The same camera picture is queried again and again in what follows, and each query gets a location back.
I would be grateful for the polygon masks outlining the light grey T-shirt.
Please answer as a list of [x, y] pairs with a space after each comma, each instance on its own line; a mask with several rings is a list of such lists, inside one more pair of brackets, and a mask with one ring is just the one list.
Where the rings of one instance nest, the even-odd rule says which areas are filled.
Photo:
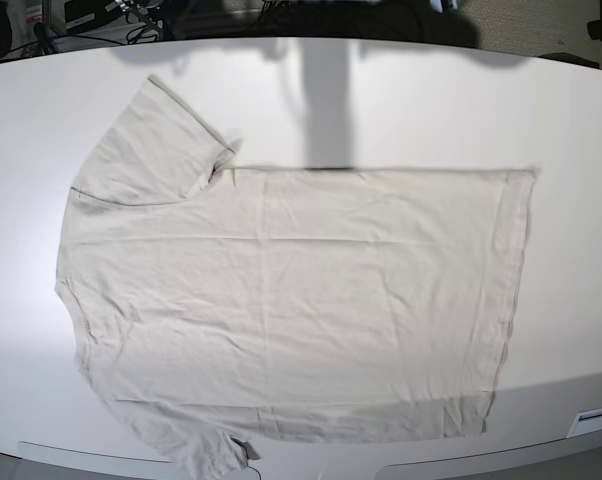
[[533, 170], [249, 169], [147, 79], [65, 208], [56, 291], [111, 415], [194, 479], [255, 438], [484, 432]]

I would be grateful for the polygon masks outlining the white label sticker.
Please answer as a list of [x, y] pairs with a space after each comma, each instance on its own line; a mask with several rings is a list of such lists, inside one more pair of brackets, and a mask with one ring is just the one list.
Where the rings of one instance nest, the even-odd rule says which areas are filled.
[[567, 438], [602, 431], [602, 408], [580, 412], [576, 415]]

